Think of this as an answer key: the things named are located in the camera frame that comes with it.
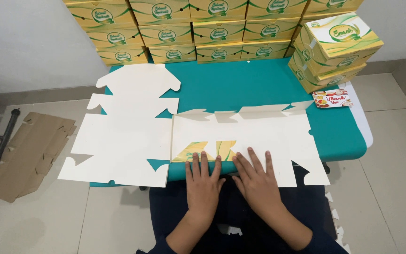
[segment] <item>box logo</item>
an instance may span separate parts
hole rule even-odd
[[[153,5],[151,13],[158,20],[170,20],[172,18],[172,8],[166,4]]]
[[[339,68],[341,66],[349,66],[351,65],[355,60],[357,60],[359,58],[359,55],[353,55],[350,56],[344,60],[342,60],[342,62],[340,62],[336,67]]]
[[[297,76],[297,78],[298,78],[298,80],[299,81],[302,81],[302,80],[304,80],[305,79],[305,75],[303,74],[303,71],[302,70],[296,70],[296,76]]]
[[[353,26],[349,25],[336,25],[332,27],[329,31],[330,36],[336,42],[343,43],[353,40],[359,40],[359,27],[354,24]]]
[[[113,16],[110,11],[103,8],[96,8],[92,10],[92,17],[95,22],[100,24],[114,24]]]
[[[227,55],[228,53],[225,50],[219,49],[212,52],[211,58],[214,60],[223,60],[226,58]]]
[[[256,56],[269,56],[273,49],[271,47],[262,47],[256,51]]]
[[[303,55],[303,59],[305,60],[305,62],[308,62],[309,60],[312,59],[311,57],[311,52],[309,51],[309,49],[303,49],[302,51],[302,55]]]
[[[120,61],[120,62],[131,62],[132,61],[131,55],[129,55],[126,52],[117,52],[116,59],[117,59],[117,61]]]
[[[336,85],[338,84],[341,80],[343,80],[346,77],[346,75],[342,75],[339,76],[338,78],[333,79],[332,81],[330,81],[330,83],[327,84],[327,86],[329,85]]]
[[[273,25],[267,25],[264,26],[264,28],[261,30],[260,35],[262,37],[275,37],[277,35],[277,32],[280,31],[280,27],[273,24]]]
[[[228,36],[228,31],[225,28],[216,28],[214,29],[209,37],[213,41],[224,41]]]
[[[207,6],[207,12],[212,16],[226,16],[228,3],[223,0],[214,0]]]
[[[176,33],[172,30],[161,30],[157,34],[157,38],[162,42],[174,42],[176,37]]]
[[[330,0],[327,3],[328,8],[341,8],[348,0]]]
[[[181,52],[179,50],[172,49],[167,51],[166,57],[170,60],[179,60],[181,59]]]
[[[289,0],[272,0],[267,5],[268,13],[283,13],[289,4]]]
[[[119,32],[110,32],[107,34],[107,41],[114,45],[124,45],[125,37]]]

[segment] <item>finger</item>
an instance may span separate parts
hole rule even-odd
[[[252,159],[253,167],[255,168],[256,173],[264,174],[264,168],[261,165],[261,161],[259,161],[256,153],[253,151],[253,148],[248,147],[247,151],[249,152],[250,158]]]
[[[257,173],[250,162],[245,159],[245,157],[239,152],[237,153],[237,159],[244,167],[245,172],[247,173],[247,175],[249,175],[250,179],[253,179],[257,175]]]
[[[202,178],[209,178],[209,171],[208,171],[208,165],[207,165],[207,155],[205,151],[202,151],[202,161],[200,164],[200,174]]]
[[[214,170],[212,171],[211,178],[217,181],[220,177],[221,170],[222,170],[222,157],[220,155],[217,155],[216,165],[214,166]]]
[[[237,159],[236,156],[233,156],[233,163],[234,166],[237,168],[237,171],[239,172],[239,176],[242,179],[242,181],[246,182],[250,180],[249,175],[247,175],[244,167],[242,166],[242,164],[240,163],[240,161]]]
[[[194,180],[199,179],[201,177],[198,153],[194,153],[192,155],[192,176],[194,177]]]
[[[237,177],[237,176],[232,176],[232,178],[233,178],[234,183],[236,184],[237,188],[239,189],[240,193],[245,198],[245,188],[244,188],[244,184],[242,183],[242,180],[239,179],[239,177]]]
[[[272,166],[272,156],[269,151],[266,151],[266,175],[275,179],[275,173]]]
[[[186,161],[186,182],[192,182],[194,181],[194,178],[192,177],[192,171],[190,171],[190,162]]]
[[[220,190],[222,190],[222,186],[223,186],[224,182],[226,182],[225,178],[219,179],[219,181],[217,182],[217,190],[219,191],[219,193],[220,193]]]

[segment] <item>teal table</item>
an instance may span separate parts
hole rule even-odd
[[[312,100],[292,74],[288,62],[289,58],[200,65],[196,61],[166,64],[166,69],[181,81],[181,89],[177,92],[169,90],[161,97],[179,98],[178,113],[196,108],[205,108],[210,113],[237,111],[244,106]],[[111,67],[110,72],[121,67]],[[105,94],[112,94],[108,87]],[[311,126],[309,133],[314,136],[323,162],[358,159],[366,153],[366,143],[348,107],[319,109],[312,104],[306,113]],[[172,115],[165,110],[157,117],[172,118]],[[153,161],[150,164],[157,169],[168,163]],[[222,168],[223,174],[236,172],[232,162],[223,162]],[[185,179],[184,163],[171,163],[167,181],[181,179]],[[90,185],[118,186],[113,183]]]

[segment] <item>dark pants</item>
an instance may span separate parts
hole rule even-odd
[[[280,188],[283,204],[310,228],[324,227],[325,190],[323,185],[305,186],[307,171],[294,166],[297,188]],[[246,203],[230,176],[226,178],[209,230],[192,251],[197,253],[294,253]],[[170,234],[188,211],[186,182],[168,182],[166,188],[150,189],[150,210],[156,240]],[[222,234],[216,224],[240,227],[239,235]]]

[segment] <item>dark sleeve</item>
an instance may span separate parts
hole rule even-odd
[[[137,250],[136,254],[146,254],[146,253],[141,250]],[[148,254],[177,254],[177,253],[175,251],[172,251],[172,249],[170,249],[169,245],[166,242],[166,238],[161,237],[156,242],[154,248],[148,252]]]
[[[312,254],[348,254],[324,230],[313,230],[313,238],[311,238],[308,246],[302,252]]]

